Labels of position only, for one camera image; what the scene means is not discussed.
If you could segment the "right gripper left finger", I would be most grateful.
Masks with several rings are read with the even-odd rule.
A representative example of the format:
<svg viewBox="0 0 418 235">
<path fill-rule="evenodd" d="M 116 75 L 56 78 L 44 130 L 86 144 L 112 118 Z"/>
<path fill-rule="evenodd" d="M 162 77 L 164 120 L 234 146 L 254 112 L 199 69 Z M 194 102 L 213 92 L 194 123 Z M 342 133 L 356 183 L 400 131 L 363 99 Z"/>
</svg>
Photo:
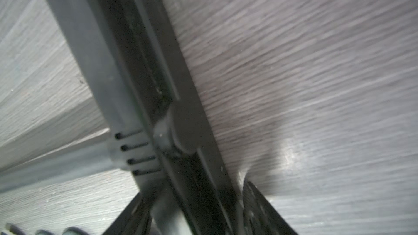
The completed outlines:
<svg viewBox="0 0 418 235">
<path fill-rule="evenodd" d="M 147 198 L 139 192 L 103 235 L 149 235 L 152 204 L 152 198 Z"/>
</svg>

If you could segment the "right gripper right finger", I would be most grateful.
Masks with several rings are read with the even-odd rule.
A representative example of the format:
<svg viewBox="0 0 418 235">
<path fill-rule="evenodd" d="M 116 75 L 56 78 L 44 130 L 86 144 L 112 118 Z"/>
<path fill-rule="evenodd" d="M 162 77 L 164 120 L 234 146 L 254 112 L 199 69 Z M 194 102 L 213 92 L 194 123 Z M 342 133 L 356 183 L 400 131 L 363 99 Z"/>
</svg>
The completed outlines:
<svg viewBox="0 0 418 235">
<path fill-rule="evenodd" d="M 247 235 L 298 235 L 252 182 L 244 181 L 242 195 Z"/>
</svg>

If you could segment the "black garment rack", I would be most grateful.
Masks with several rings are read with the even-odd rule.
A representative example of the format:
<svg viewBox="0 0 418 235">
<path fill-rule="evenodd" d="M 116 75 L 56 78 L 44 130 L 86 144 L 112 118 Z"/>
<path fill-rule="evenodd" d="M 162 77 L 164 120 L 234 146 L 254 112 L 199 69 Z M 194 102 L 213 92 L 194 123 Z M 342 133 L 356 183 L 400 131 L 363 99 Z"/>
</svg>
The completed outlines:
<svg viewBox="0 0 418 235">
<path fill-rule="evenodd" d="M 163 235 L 241 235 L 242 209 L 162 0 L 47 0 L 110 133 L 1 172 L 1 192 L 131 173 Z"/>
</svg>

